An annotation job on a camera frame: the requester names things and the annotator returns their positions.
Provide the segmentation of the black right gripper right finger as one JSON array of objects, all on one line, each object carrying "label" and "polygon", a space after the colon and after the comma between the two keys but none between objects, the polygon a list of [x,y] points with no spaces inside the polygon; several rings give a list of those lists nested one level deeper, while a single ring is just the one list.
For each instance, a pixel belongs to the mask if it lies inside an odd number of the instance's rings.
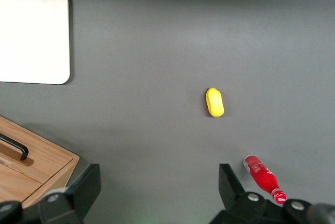
[{"label": "black right gripper right finger", "polygon": [[334,205],[288,199],[278,206],[246,192],[229,164],[219,165],[218,188],[225,208],[211,223],[334,223]]}]

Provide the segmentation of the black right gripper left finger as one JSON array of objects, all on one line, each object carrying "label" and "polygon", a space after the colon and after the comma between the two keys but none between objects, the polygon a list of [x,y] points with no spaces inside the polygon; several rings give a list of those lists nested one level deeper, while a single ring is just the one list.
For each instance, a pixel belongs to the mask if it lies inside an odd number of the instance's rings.
[{"label": "black right gripper left finger", "polygon": [[69,187],[51,190],[29,207],[1,202],[1,223],[83,223],[100,192],[100,166],[90,164]]}]

